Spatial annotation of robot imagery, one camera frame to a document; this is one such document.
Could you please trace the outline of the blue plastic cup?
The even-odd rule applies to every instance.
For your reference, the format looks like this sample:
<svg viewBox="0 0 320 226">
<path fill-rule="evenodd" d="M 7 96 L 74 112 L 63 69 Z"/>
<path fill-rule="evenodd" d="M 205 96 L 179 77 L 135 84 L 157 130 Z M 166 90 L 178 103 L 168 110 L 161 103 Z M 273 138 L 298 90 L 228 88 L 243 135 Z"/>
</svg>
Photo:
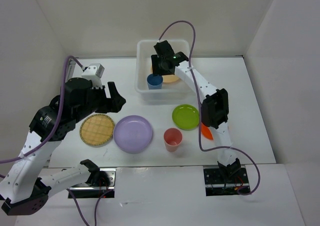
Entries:
<svg viewBox="0 0 320 226">
<path fill-rule="evenodd" d="M 146 82 L 149 90 L 160 90 L 163 85 L 163 77 L 161 75 L 150 74 L 147 76 Z"/>
</svg>

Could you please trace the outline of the beige plastic plate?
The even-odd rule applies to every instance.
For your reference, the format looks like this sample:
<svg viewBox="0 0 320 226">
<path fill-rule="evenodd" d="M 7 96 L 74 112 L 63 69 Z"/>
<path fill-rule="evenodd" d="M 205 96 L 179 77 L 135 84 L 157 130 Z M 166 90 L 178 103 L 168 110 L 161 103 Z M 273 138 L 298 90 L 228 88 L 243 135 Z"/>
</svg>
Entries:
<svg viewBox="0 0 320 226">
<path fill-rule="evenodd" d="M 158 77 L 158 75 L 153 74 L 153 67 L 152 66 L 150 67 L 150 73 L 153 77 L 156 77 L 156 78 Z M 178 82 L 180 79 L 175 75 L 163 75 L 162 80 L 163 80 L 162 82 L 164 84 L 173 84 L 173 83 Z"/>
</svg>

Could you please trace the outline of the pink plastic cup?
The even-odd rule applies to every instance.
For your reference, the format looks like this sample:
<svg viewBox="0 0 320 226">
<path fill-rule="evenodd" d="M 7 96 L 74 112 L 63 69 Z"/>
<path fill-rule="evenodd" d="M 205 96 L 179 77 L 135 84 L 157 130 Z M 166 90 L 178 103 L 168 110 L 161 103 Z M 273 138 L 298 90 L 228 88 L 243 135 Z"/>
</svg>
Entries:
<svg viewBox="0 0 320 226">
<path fill-rule="evenodd" d="M 165 148 L 168 152 L 175 152 L 183 140 L 183 135 L 177 128 L 169 128 L 163 134 Z"/>
</svg>

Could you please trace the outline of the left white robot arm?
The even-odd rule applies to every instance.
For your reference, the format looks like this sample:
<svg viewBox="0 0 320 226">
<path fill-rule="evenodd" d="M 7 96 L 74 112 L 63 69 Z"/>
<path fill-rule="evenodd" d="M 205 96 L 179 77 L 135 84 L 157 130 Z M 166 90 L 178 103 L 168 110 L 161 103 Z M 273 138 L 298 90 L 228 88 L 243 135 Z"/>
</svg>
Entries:
<svg viewBox="0 0 320 226">
<path fill-rule="evenodd" d="M 1 209 L 8 216 L 27 216 L 39 211 L 53 195 L 74 185 L 94 186 L 108 175 L 89 159 L 51 176 L 40 177 L 47 160 L 76 124 L 92 113 L 118 113 L 126 100 L 114 82 L 93 86 L 81 77 L 63 81 L 60 94 L 39 109 L 29 125 L 25 144 L 14 164 L 0 183 Z"/>
</svg>

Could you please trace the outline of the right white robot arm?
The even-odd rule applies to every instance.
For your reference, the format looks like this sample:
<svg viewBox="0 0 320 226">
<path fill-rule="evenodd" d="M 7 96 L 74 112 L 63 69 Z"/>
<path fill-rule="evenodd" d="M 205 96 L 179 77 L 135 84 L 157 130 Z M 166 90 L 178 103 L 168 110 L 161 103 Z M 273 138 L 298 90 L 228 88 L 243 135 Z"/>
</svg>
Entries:
<svg viewBox="0 0 320 226">
<path fill-rule="evenodd" d="M 215 130 L 218 140 L 219 177 L 226 184 L 236 178 L 241 165 L 231 153 L 232 141 L 228 129 L 229 96 L 206 80 L 191 64 L 191 58 L 183 52 L 174 52 L 167 40 L 158 41 L 154 46 L 156 54 L 151 56 L 152 72 L 155 75 L 175 75 L 196 93 L 200 122 Z"/>
</svg>

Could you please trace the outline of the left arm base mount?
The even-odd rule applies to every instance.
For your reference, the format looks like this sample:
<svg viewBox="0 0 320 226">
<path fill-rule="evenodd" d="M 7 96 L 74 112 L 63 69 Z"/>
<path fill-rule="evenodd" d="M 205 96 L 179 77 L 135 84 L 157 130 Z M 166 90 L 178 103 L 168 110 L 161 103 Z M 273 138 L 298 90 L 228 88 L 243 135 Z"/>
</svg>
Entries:
<svg viewBox="0 0 320 226">
<path fill-rule="evenodd" d="M 76 199 L 98 199 L 108 191 L 103 198 L 114 198 L 116 184 L 116 168 L 101 168 L 107 178 L 100 177 L 93 184 L 79 183 L 69 188 Z"/>
</svg>

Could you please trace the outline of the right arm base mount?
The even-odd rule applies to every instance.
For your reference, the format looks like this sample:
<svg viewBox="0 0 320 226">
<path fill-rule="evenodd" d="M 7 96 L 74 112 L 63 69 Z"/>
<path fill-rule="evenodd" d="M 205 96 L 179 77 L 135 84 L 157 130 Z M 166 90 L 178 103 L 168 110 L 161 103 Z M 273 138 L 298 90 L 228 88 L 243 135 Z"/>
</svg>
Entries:
<svg viewBox="0 0 320 226">
<path fill-rule="evenodd" d="M 218 165 L 205 166 L 203 168 L 205 194 L 213 196 L 233 196 L 248 194 L 250 189 L 247 170 L 244 165 L 233 175 L 227 177 L 225 168 Z"/>
</svg>

